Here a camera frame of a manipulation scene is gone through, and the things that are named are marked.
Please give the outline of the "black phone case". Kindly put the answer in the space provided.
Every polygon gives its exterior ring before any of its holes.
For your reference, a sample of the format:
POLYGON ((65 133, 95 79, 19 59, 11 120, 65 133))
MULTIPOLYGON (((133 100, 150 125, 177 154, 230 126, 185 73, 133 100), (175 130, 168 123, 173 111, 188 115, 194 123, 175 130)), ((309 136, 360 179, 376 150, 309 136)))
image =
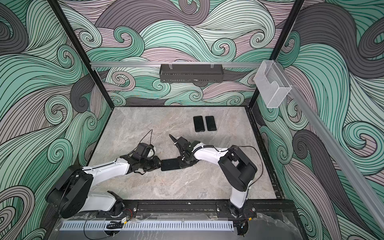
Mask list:
POLYGON ((196 133, 201 133, 205 131, 205 124, 202 116, 194 116, 193 121, 196 133))

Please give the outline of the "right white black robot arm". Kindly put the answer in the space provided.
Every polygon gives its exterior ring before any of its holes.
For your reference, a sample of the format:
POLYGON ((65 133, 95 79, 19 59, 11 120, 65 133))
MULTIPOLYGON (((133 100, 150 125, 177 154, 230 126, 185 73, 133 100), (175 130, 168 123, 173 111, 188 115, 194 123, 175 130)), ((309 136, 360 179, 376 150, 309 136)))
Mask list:
POLYGON ((183 137, 169 135, 177 147, 180 156, 175 159, 162 160, 161 170, 172 171, 191 167, 200 161, 217 165, 232 186, 229 210, 235 218, 243 217, 249 188, 255 182, 258 171, 253 161, 242 151, 241 146, 217 148, 200 141, 189 142, 183 137))

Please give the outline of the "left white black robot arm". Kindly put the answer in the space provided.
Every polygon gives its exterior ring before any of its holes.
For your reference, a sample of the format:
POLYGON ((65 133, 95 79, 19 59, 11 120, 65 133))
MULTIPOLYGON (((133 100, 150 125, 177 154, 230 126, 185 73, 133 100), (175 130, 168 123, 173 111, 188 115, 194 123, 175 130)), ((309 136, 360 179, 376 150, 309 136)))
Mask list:
POLYGON ((125 211, 123 199, 113 191, 93 192, 91 189, 107 180, 128 174, 145 174, 161 168, 152 144, 139 143, 127 155, 96 165, 69 166, 45 196, 58 214, 68 219, 80 212, 101 212, 120 217, 125 211))

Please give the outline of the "black smartphone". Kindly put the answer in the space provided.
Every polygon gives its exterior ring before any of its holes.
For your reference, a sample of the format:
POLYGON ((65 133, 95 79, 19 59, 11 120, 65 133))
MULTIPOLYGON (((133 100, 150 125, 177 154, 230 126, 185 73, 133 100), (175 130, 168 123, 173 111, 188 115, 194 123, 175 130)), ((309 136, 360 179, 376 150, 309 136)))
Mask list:
POLYGON ((181 169, 179 158, 162 160, 161 171, 172 171, 181 169))
POLYGON ((206 124, 207 124, 207 130, 209 132, 217 131, 215 117, 214 116, 206 116, 205 119, 206 119, 206 124))

